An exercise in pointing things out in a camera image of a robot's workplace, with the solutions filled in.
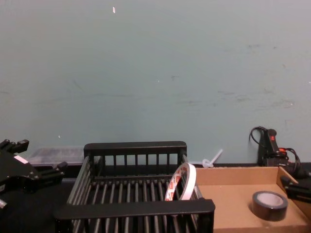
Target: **cardboard tray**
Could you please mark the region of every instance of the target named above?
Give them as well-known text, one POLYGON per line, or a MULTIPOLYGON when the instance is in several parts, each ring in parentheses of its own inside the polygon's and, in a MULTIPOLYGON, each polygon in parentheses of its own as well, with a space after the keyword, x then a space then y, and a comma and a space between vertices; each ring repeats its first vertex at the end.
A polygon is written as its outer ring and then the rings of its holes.
POLYGON ((311 233, 311 204, 288 200, 282 221, 265 221, 250 209, 257 191, 286 196, 280 177, 292 178, 278 167, 197 168, 197 185, 206 199, 215 203, 215 233, 311 233))

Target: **black plastic crate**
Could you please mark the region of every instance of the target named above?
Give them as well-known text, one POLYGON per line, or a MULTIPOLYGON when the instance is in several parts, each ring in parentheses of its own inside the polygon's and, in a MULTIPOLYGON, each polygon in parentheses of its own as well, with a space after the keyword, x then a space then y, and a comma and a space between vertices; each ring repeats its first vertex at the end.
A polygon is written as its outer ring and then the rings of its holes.
POLYGON ((182 179, 175 200, 163 201, 172 174, 187 161, 186 143, 95 143, 84 154, 67 204, 54 213, 55 232, 213 232, 215 205, 197 186, 191 200, 178 200, 182 179))

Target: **roll of tape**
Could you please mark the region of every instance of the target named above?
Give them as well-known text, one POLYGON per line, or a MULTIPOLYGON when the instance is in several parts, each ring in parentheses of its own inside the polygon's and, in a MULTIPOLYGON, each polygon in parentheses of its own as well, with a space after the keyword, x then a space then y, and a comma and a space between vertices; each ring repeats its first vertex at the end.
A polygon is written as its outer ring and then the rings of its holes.
POLYGON ((189 163, 183 163, 178 167, 176 172, 173 174, 173 177, 169 183, 169 187, 166 190, 164 200, 173 200, 176 186, 181 179, 182 175, 187 174, 186 183, 184 190, 180 195, 180 200, 190 200, 196 181, 196 170, 195 166, 189 163))
POLYGON ((261 219, 280 221, 285 218, 288 202, 282 195, 260 191, 253 194, 252 212, 261 219))

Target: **white tape roll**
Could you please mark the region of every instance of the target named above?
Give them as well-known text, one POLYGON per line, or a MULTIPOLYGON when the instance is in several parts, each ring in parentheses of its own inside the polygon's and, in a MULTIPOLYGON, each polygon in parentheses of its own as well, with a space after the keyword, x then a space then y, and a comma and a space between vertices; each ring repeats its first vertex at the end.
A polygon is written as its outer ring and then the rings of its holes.
POLYGON ((173 200, 176 186, 181 179, 182 175, 187 173, 187 179, 184 187, 183 193, 180 195, 180 200, 190 200, 196 181, 196 170, 195 166, 189 163, 183 163, 178 167, 176 172, 169 183, 169 187, 165 194, 164 200, 173 200))

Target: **black clamp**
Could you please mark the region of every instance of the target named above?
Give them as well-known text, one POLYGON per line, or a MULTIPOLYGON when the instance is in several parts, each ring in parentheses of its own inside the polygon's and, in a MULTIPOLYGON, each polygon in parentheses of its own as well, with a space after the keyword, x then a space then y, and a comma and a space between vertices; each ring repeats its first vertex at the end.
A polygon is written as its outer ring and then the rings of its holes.
POLYGON ((14 154, 26 151, 28 145, 28 140, 0 143, 0 194, 17 189, 35 192, 61 183, 68 164, 62 162, 56 168, 37 171, 27 160, 14 154))
POLYGON ((281 177, 281 182, 289 199, 311 203, 311 188, 294 183, 286 176, 281 177))

